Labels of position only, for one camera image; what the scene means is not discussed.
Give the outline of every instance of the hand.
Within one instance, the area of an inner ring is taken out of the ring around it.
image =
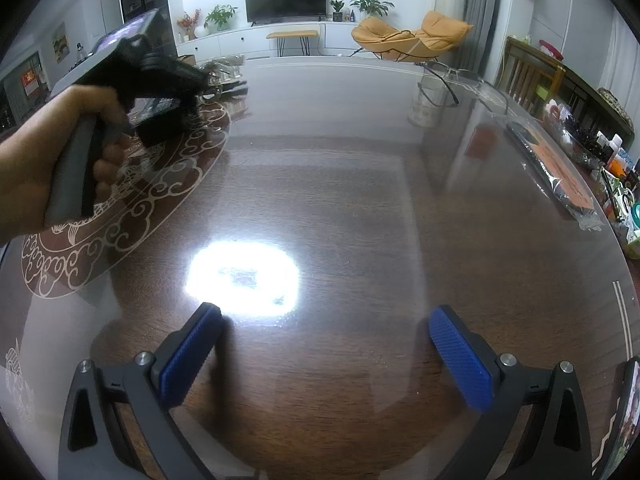
[[[80,115],[97,114],[105,122],[129,130],[116,91],[97,86],[70,86],[44,105],[20,129],[0,144],[0,242],[18,234],[46,229],[51,174]],[[111,195],[130,139],[123,134],[102,150],[94,164],[96,202]]]

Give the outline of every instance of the metal screw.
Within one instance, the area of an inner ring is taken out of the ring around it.
[[[151,352],[140,352],[136,355],[134,361],[139,366],[144,366],[148,364],[154,355]]]
[[[571,372],[574,371],[574,366],[569,362],[569,361],[562,361],[560,363],[560,369],[565,373],[565,374],[570,374]]]
[[[78,364],[78,370],[80,370],[81,374],[84,374],[91,370],[91,360],[85,359],[84,361],[80,361]]]
[[[515,366],[518,360],[513,354],[502,354],[500,356],[500,362],[505,366]]]

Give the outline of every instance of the plant pot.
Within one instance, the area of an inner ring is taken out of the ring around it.
[[[198,25],[195,28],[194,33],[196,35],[196,38],[204,38],[211,34],[212,30],[209,30],[208,25],[205,23],[204,25]]]

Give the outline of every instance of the orange lounge chair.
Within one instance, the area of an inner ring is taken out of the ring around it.
[[[473,25],[430,10],[418,30],[397,30],[370,16],[351,31],[351,37],[360,50],[373,52],[380,59],[418,63],[455,47],[472,28]]]

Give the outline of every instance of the blue textured pad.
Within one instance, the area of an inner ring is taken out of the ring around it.
[[[165,409],[180,406],[202,364],[220,336],[220,310],[210,308],[184,338],[158,381],[158,399]]]
[[[441,308],[431,314],[429,336],[466,403],[475,410],[487,410],[494,399],[491,375]]]

